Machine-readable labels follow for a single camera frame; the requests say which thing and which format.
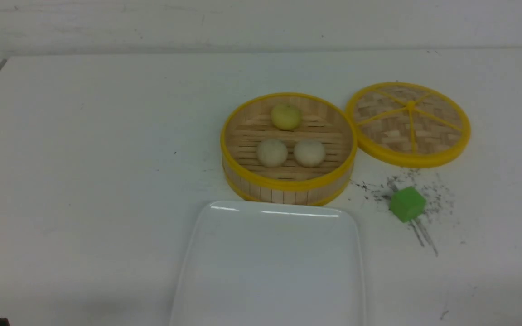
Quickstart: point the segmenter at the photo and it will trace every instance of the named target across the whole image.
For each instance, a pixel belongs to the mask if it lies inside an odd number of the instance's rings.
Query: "yellow bun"
[[[271,122],[281,130],[293,130],[301,123],[301,110],[287,103],[275,105],[271,110]]]

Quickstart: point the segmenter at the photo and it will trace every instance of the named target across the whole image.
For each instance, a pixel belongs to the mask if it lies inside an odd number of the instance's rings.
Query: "yellow spoke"
[[[416,134],[414,131],[414,118],[412,117],[412,110],[408,110],[408,117],[410,118],[410,142],[412,143],[412,153],[416,154]]]
[[[419,97],[416,101],[414,101],[414,104],[417,105],[418,103],[420,103],[420,101],[422,101],[423,99],[426,99],[427,97],[429,97],[430,93],[427,93],[426,95],[422,95],[421,97]]]
[[[418,112],[419,114],[425,115],[425,116],[429,117],[432,120],[436,120],[436,121],[440,122],[441,124],[449,126],[450,128],[453,128],[456,131],[462,132],[461,128],[455,126],[454,124],[452,124],[452,123],[450,123],[450,122],[448,122],[446,120],[442,120],[441,118],[435,116],[434,114],[430,114],[430,113],[424,112],[424,111],[422,111],[422,110],[420,110],[418,108],[414,108],[414,111]]]
[[[388,97],[389,99],[391,99],[392,101],[395,101],[395,102],[398,102],[400,103],[401,105],[406,105],[406,103],[404,103],[403,101],[400,101],[399,99],[397,99],[396,97],[394,97],[393,95],[390,95],[388,93],[384,93],[383,91],[377,91],[377,90],[373,90],[374,93],[378,93],[379,95],[384,95],[385,97]]]
[[[386,112],[377,114],[377,115],[375,115],[373,117],[367,118],[366,120],[362,120],[360,122],[357,122],[356,125],[361,126],[363,124],[367,124],[367,123],[372,122],[374,120],[378,120],[379,118],[383,118],[383,117],[386,117],[388,115],[392,115],[394,113],[398,113],[398,112],[402,112],[402,111],[406,111],[406,108],[402,107],[402,109],[396,109],[396,110],[386,111]]]

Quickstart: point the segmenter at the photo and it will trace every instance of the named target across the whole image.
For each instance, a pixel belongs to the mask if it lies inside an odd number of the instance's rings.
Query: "bamboo steamer lid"
[[[470,123],[451,99],[402,82],[361,89],[346,113],[358,145],[377,159],[409,168],[430,168],[458,157],[470,139]]]

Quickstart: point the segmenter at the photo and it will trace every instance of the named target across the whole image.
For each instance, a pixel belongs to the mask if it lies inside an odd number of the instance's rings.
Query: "woven bamboo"
[[[271,109],[280,103],[302,110],[302,122],[295,130],[279,130],[271,123]],[[257,160],[257,145],[267,138],[281,139],[286,144],[289,154],[281,167],[267,168]],[[305,138],[319,140],[325,147],[325,161],[317,167],[302,167],[293,157],[295,144]],[[348,183],[356,139],[352,123],[334,105],[309,95],[280,93],[239,107],[224,126],[222,149],[227,181],[243,198],[323,205]]]
[[[470,137],[464,112],[444,95],[418,85],[367,87],[354,96],[347,110],[356,122],[358,140],[365,138],[362,148],[375,157],[383,154],[378,158],[397,165],[441,165],[458,156]],[[388,160],[392,153],[416,157],[395,155]]]

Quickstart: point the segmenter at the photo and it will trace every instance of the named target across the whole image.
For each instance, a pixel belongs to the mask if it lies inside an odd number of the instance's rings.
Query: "white wall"
[[[522,46],[522,0],[0,0],[0,55]]]

